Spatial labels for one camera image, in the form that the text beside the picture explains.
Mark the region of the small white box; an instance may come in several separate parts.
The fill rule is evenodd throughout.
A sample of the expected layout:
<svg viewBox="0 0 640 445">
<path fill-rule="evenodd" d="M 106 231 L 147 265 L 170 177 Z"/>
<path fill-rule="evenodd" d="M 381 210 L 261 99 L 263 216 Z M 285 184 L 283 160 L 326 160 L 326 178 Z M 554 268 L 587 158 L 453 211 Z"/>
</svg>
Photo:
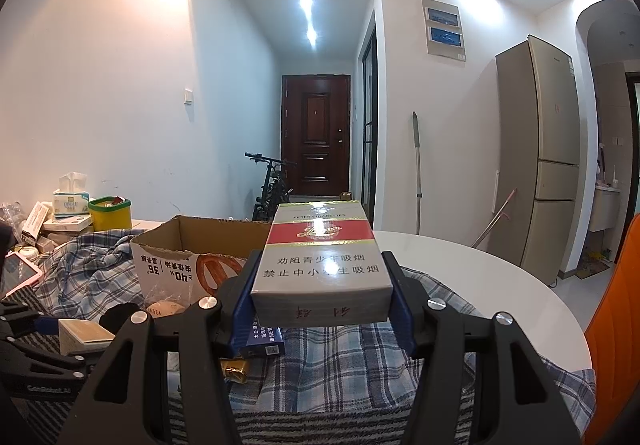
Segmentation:
<svg viewBox="0 0 640 445">
<path fill-rule="evenodd" d="M 62 355 L 80 355 L 104 351 L 115 336 L 95 321 L 61 318 L 58 343 Z"/>
</svg>

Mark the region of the gold cigarette carton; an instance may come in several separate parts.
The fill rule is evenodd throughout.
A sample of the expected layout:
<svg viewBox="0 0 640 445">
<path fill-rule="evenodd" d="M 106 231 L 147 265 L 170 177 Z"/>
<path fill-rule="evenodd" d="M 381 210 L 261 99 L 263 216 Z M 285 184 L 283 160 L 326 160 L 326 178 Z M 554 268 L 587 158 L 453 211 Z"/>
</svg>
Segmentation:
<svg viewBox="0 0 640 445">
<path fill-rule="evenodd" d="M 250 372 L 250 361 L 245 358 L 222 359 L 220 361 L 222 376 L 227 381 L 244 384 L 247 383 Z"/>
</svg>

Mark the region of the dark blue cigarette carton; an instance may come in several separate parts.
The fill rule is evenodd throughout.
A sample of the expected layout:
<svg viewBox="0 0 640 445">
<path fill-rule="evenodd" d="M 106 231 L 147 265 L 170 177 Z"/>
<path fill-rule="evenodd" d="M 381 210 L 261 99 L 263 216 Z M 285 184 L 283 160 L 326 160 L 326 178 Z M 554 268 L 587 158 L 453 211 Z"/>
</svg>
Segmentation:
<svg viewBox="0 0 640 445">
<path fill-rule="evenodd" d="M 277 357 L 282 356 L 284 351 L 281 329 L 260 326 L 258 321 L 254 321 L 238 355 L 242 358 Z"/>
</svg>

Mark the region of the red white cigarette carton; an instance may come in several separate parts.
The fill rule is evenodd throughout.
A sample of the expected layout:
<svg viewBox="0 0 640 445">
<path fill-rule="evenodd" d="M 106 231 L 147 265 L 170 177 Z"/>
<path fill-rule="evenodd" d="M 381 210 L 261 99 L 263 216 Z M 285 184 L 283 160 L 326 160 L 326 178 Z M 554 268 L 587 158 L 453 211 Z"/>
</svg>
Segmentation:
<svg viewBox="0 0 640 445">
<path fill-rule="evenodd" d="M 282 204 L 250 298 L 262 327 L 386 321 L 393 284 L 360 202 Z"/>
</svg>

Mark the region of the pink framed tablet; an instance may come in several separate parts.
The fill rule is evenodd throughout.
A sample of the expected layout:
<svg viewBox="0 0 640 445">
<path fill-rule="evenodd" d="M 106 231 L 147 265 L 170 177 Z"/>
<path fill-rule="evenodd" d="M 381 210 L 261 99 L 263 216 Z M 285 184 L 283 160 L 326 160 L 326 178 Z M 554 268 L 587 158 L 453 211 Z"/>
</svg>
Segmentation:
<svg viewBox="0 0 640 445">
<path fill-rule="evenodd" d="M 0 298 L 8 298 L 17 290 L 38 283 L 41 278 L 42 271 L 38 266 L 25 259 L 21 254 L 11 251 L 3 262 Z"/>
</svg>

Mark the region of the flat white boxes stack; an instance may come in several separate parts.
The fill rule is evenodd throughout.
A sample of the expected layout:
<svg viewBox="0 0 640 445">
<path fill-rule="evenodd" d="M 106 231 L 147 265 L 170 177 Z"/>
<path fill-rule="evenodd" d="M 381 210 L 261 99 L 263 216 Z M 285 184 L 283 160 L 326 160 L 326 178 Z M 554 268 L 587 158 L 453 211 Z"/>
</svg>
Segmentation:
<svg viewBox="0 0 640 445">
<path fill-rule="evenodd" d="M 76 235 L 88 228 L 92 228 L 92 217 L 89 214 L 57 219 L 47 202 L 36 202 L 21 225 L 20 236 L 24 243 L 35 246 L 43 231 Z"/>
</svg>

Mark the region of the beige sponge in bag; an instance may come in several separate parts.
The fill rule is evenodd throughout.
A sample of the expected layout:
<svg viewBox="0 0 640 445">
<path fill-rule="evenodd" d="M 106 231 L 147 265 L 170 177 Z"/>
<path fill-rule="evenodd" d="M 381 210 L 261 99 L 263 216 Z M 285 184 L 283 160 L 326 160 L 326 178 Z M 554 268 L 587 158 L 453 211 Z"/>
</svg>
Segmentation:
<svg viewBox="0 0 640 445">
<path fill-rule="evenodd" d="M 143 307 L 153 318 L 183 313 L 191 304 L 191 286 L 176 287 L 156 283 L 143 288 Z"/>
</svg>

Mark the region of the orange chair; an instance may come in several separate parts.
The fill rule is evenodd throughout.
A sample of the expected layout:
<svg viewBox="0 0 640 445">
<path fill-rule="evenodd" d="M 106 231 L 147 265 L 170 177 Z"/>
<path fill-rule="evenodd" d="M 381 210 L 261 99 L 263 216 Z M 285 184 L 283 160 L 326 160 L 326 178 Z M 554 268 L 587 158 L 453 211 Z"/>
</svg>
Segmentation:
<svg viewBox="0 0 640 445">
<path fill-rule="evenodd" d="M 585 332 L 596 374 L 596 410 L 584 434 L 597 444 L 639 387 L 639 219 L 628 228 L 620 258 Z"/>
</svg>

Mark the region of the tissue box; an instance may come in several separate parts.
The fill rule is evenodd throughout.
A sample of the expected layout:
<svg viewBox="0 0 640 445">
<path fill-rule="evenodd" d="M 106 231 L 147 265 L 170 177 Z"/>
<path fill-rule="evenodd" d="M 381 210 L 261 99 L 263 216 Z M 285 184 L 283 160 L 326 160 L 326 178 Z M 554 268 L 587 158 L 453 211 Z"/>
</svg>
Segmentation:
<svg viewBox="0 0 640 445">
<path fill-rule="evenodd" d="M 58 179 L 58 188 L 53 192 L 53 214 L 55 219 L 85 216 L 89 213 L 90 195 L 86 191 L 87 176 L 80 172 L 68 172 Z"/>
</svg>

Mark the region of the yellow bin with green rim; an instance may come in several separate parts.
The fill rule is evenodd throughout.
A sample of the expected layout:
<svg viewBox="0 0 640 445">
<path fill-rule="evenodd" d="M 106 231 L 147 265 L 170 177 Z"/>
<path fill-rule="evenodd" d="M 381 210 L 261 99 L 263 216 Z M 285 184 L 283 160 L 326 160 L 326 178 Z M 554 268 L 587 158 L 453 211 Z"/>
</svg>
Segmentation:
<svg viewBox="0 0 640 445">
<path fill-rule="evenodd" d="M 95 231 L 130 229 L 131 202 L 120 196 L 105 196 L 88 202 L 88 211 Z"/>
</svg>

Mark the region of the cardboard box with pretzel print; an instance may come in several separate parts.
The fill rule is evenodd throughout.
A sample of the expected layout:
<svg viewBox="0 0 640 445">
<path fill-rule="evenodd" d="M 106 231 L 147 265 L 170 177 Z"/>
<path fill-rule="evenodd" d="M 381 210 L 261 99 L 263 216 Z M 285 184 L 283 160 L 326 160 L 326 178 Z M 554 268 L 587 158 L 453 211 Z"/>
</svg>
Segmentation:
<svg viewBox="0 0 640 445">
<path fill-rule="evenodd" d="M 254 250 L 264 248 L 268 222 L 177 216 L 134 236 L 134 256 L 145 307 L 166 303 L 187 307 L 217 295 L 240 275 Z"/>
</svg>

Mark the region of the broom with red stick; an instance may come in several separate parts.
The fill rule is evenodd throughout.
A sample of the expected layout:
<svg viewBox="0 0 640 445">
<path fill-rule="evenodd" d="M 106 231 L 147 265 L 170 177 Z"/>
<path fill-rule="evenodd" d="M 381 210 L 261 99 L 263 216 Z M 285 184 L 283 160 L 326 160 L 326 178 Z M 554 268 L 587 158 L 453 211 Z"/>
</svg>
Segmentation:
<svg viewBox="0 0 640 445">
<path fill-rule="evenodd" d="M 478 235 L 477 239 L 474 240 L 474 243 L 472 243 L 472 247 L 474 249 L 477 249 L 480 246 L 480 244 L 483 243 L 483 241 L 489 236 L 491 231 L 496 227 L 496 225 L 502 219 L 510 219 L 509 214 L 506 213 L 506 208 L 508 208 L 508 205 L 510 204 L 510 202 L 512 202 L 516 194 L 518 194 L 518 190 L 516 188 L 513 188 L 511 193 L 508 196 L 506 196 L 506 200 L 503 202 L 500 208 L 492 216 L 492 218 L 484 228 L 484 231 L 482 231 L 480 235 Z"/>
</svg>

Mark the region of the gold refrigerator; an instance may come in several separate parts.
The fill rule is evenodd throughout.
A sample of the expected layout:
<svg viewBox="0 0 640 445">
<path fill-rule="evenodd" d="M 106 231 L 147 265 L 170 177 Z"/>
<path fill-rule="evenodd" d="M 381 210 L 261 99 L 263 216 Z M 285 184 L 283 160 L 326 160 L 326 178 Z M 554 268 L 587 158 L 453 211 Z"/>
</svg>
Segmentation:
<svg viewBox="0 0 640 445">
<path fill-rule="evenodd" d="M 535 36 L 496 56 L 500 158 L 487 251 L 550 285 L 570 237 L 580 127 L 573 61 Z"/>
</svg>

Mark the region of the black bicycle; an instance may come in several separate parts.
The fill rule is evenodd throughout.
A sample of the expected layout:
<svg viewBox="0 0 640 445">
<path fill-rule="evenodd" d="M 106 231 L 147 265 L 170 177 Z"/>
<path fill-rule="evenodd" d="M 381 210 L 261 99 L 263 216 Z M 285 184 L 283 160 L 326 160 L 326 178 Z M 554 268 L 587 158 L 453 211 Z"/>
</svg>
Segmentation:
<svg viewBox="0 0 640 445">
<path fill-rule="evenodd" d="M 256 197 L 252 219 L 256 222 L 270 222 L 281 204 L 290 202 L 292 188 L 286 182 L 286 171 L 296 167 L 294 161 L 269 158 L 262 154 L 245 153 L 244 156 L 256 164 L 266 164 L 266 175 L 262 192 Z"/>
</svg>

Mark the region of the black framed glass door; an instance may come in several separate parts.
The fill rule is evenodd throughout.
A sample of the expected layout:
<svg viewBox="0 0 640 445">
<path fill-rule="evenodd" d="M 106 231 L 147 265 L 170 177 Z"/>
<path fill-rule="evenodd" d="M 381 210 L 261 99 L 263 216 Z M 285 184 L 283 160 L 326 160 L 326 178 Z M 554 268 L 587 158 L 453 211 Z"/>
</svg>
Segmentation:
<svg viewBox="0 0 640 445">
<path fill-rule="evenodd" d="M 370 224 L 374 221 L 376 152 L 378 151 L 378 46 L 373 29 L 362 57 L 362 181 L 361 203 Z"/>
</svg>

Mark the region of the dark red entrance door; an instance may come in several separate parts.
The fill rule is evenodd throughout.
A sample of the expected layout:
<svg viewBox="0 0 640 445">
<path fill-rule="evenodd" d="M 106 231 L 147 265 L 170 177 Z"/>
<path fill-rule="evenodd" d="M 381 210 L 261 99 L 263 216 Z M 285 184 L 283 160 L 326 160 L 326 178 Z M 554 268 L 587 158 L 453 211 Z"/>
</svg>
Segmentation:
<svg viewBox="0 0 640 445">
<path fill-rule="evenodd" d="M 282 78 L 281 158 L 288 185 L 298 196 L 337 196 L 347 191 L 350 77 Z"/>
</svg>

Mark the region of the wall light switch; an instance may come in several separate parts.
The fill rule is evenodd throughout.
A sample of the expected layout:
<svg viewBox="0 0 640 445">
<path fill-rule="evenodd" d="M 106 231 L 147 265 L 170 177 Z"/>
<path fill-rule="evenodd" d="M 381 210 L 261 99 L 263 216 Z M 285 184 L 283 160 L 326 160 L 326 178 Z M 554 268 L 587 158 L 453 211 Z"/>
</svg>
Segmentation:
<svg viewBox="0 0 640 445">
<path fill-rule="evenodd" d="M 193 103 L 193 91 L 191 89 L 184 90 L 183 103 L 186 105 Z"/>
</svg>

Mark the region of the electrical panel on wall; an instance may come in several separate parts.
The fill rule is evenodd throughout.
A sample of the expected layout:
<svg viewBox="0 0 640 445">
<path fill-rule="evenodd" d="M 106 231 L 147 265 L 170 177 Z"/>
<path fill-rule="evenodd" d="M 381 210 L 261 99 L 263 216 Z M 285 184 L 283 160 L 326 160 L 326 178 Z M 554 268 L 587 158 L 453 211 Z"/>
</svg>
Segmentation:
<svg viewBox="0 0 640 445">
<path fill-rule="evenodd" d="M 465 43 L 459 9 L 436 0 L 422 0 L 426 53 L 466 61 Z"/>
</svg>

